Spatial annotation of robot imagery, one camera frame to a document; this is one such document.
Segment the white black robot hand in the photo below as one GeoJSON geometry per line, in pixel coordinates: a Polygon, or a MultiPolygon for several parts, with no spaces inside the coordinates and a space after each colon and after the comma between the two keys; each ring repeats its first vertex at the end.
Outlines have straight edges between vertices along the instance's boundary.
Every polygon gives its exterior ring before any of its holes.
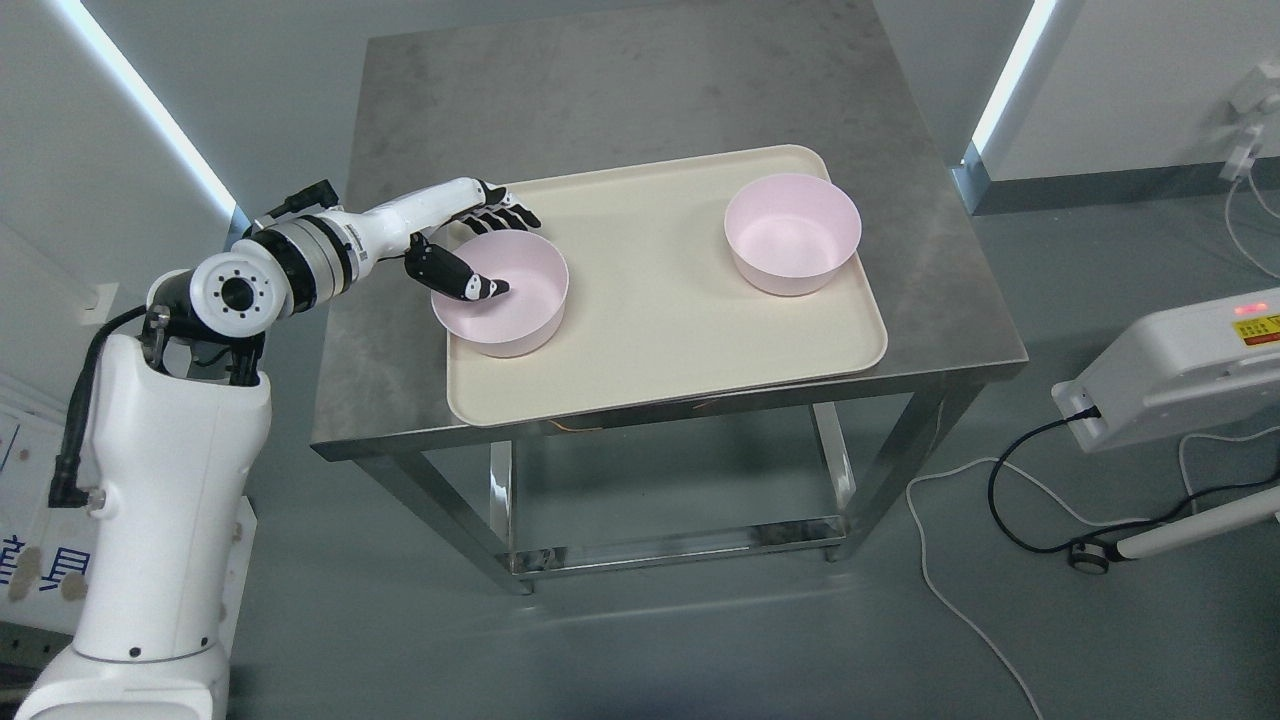
{"type": "Polygon", "coordinates": [[[451,224],[466,225],[475,234],[541,227],[538,215],[507,187],[471,177],[406,193],[340,222],[365,252],[361,272],[399,258],[411,279],[449,299],[477,302],[507,293],[507,281],[481,275],[454,252],[431,242],[439,229],[451,224]]]}

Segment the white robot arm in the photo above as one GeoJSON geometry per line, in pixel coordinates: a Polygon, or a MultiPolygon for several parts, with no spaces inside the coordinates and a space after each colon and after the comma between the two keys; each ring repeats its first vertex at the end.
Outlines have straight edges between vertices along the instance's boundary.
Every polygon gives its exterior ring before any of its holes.
{"type": "Polygon", "coordinates": [[[536,217],[465,178],[374,211],[323,179],[257,218],[228,251],[160,275],[90,343],[47,502],[96,521],[88,589],[19,719],[223,719],[223,596],[236,515],[271,423],[268,329],[344,293],[422,229],[474,211],[536,217]]]}

